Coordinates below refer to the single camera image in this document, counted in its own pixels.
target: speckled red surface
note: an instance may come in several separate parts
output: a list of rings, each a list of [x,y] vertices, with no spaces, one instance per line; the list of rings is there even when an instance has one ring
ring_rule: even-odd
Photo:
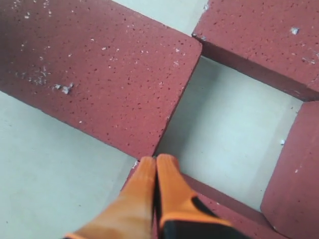
[[[319,99],[319,1],[209,0],[207,8],[194,30],[205,56],[301,100]]]
[[[135,172],[138,165],[130,171],[127,180]],[[229,220],[233,226],[252,239],[287,239],[275,232],[263,218],[261,213],[247,207],[233,198],[187,176],[183,175],[193,190],[198,192],[199,199],[221,218]],[[156,223],[153,227],[153,237],[157,237]]]
[[[319,102],[304,103],[268,184],[261,210],[293,239],[319,235]]]
[[[153,154],[201,53],[110,0],[2,0],[0,46],[1,91],[138,158]]]

